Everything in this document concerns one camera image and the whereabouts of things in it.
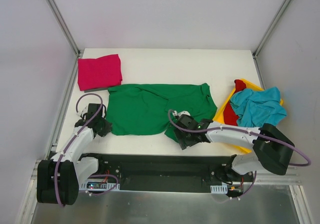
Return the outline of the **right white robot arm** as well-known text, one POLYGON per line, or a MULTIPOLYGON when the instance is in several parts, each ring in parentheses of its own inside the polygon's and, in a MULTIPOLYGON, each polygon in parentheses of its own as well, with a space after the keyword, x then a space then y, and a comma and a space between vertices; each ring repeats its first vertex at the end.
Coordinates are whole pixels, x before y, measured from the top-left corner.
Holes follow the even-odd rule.
POLYGON ((237 181, 250 171, 267 170, 285 175, 293 154, 294 144, 275 126, 236 127, 209 119, 197 122, 187 111, 169 115, 181 149, 201 142, 221 142, 244 147, 250 153, 233 155, 225 167, 225 176, 237 181))

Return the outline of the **green t shirt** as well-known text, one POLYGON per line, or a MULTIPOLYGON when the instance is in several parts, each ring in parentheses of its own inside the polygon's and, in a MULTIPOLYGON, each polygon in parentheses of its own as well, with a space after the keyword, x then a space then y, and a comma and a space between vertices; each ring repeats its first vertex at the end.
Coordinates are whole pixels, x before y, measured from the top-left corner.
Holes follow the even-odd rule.
POLYGON ((108 89, 106 120, 112 134, 156 135, 176 141, 168 111, 187 111, 196 121, 213 119, 217 106, 207 83, 125 84, 108 89))

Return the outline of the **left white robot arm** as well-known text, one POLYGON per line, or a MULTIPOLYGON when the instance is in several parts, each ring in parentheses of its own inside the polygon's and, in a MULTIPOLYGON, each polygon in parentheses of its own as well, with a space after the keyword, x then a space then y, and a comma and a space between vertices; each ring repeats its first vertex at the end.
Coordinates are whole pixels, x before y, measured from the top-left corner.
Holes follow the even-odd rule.
POLYGON ((79 187, 89 176, 101 178, 106 167, 94 157, 83 157, 83 151, 96 136, 105 137, 112 129, 103 117, 103 104, 90 103, 87 113, 75 123, 73 133, 61 151, 37 167, 36 198, 39 203, 75 203, 79 187))

